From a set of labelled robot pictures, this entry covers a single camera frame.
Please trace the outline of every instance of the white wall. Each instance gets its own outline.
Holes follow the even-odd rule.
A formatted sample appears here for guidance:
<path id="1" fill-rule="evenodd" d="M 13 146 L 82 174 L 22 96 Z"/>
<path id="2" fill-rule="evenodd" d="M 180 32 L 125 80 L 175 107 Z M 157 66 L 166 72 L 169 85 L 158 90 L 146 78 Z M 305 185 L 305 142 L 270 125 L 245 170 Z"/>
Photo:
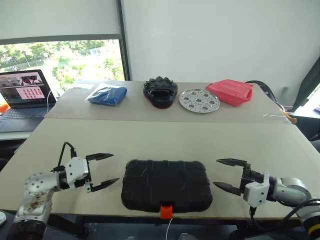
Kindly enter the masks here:
<path id="1" fill-rule="evenodd" d="M 0 40 L 119 32 L 116 0 L 0 0 Z"/>
<path id="2" fill-rule="evenodd" d="M 320 0 L 122 0 L 134 81 L 259 80 L 292 105 L 320 55 Z"/>

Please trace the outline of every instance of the blue cloth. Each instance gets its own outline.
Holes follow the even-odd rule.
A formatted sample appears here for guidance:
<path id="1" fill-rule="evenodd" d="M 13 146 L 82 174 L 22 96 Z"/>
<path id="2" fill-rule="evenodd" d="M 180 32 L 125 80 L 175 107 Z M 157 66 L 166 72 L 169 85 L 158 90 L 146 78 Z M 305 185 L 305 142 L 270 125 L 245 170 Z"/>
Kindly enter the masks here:
<path id="1" fill-rule="evenodd" d="M 104 87 L 92 93 L 87 98 L 90 103 L 117 106 L 125 98 L 127 88 L 125 87 Z"/>

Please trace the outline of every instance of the laptop screen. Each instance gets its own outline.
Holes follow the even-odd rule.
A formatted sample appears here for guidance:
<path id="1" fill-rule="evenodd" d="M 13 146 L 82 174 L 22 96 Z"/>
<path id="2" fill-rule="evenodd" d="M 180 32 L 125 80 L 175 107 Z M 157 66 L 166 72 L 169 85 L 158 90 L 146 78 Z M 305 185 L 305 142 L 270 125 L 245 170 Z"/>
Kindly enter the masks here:
<path id="1" fill-rule="evenodd" d="M 47 105 L 50 88 L 41 70 L 0 73 L 0 93 L 10 107 Z M 52 94 L 50 105 L 56 102 Z"/>

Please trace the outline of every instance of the robotic arm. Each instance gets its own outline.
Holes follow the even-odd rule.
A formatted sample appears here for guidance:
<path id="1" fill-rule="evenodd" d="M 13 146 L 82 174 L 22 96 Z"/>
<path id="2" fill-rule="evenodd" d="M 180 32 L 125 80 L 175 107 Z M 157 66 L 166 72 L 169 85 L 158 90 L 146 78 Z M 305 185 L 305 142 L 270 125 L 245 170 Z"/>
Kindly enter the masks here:
<path id="1" fill-rule="evenodd" d="M 71 147 L 71 160 L 60 165 L 66 145 Z M 51 172 L 38 172 L 24 183 L 24 199 L 16 212 L 7 240 L 41 240 L 52 209 L 52 196 L 55 192 L 85 186 L 86 191 L 95 192 L 107 188 L 119 178 L 93 186 L 89 161 L 102 160 L 113 156 L 109 153 L 96 153 L 85 158 L 77 157 L 75 148 L 65 142 L 59 164 Z"/>
<path id="2" fill-rule="evenodd" d="M 213 182 L 220 189 L 241 196 L 250 205 L 250 217 L 256 227 L 262 231 L 273 231 L 296 214 L 305 227 L 311 240 L 320 240 L 320 199 L 311 198 L 311 194 L 303 182 L 294 177 L 272 177 L 268 172 L 259 173 L 251 170 L 251 165 L 246 161 L 225 158 L 217 162 L 229 166 L 243 167 L 240 188 L 224 182 Z M 263 228 L 255 221 L 254 215 L 258 206 L 266 201 L 279 202 L 293 210 L 285 216 L 276 226 Z"/>

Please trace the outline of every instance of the laptop keyboard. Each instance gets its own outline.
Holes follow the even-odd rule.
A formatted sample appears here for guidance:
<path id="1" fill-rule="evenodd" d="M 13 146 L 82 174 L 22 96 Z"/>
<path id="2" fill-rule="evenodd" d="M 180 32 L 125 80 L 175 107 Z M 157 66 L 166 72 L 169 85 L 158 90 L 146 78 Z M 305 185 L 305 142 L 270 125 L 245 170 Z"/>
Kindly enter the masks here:
<path id="1" fill-rule="evenodd" d="M 9 109 L 2 117 L 4 119 L 31 119 L 42 118 L 47 113 L 46 107 Z"/>

